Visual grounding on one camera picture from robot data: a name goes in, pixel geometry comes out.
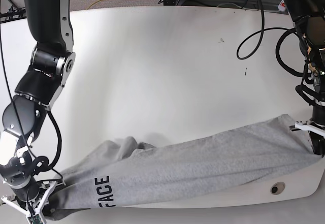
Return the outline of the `black robot arm image left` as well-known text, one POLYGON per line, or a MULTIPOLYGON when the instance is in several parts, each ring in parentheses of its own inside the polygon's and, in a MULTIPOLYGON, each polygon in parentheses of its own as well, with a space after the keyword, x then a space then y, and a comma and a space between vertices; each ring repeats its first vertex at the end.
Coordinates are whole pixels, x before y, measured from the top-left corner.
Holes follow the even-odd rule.
POLYGON ((31 144, 41 131, 45 118, 65 87, 75 61, 70 0, 24 0, 29 30, 36 40, 25 75, 10 95, 2 116, 1 176, 13 191, 1 202, 22 213, 29 223, 45 223, 43 208, 63 177, 35 180, 41 172, 54 170, 62 147, 55 126, 57 147, 54 159, 35 156, 31 144))

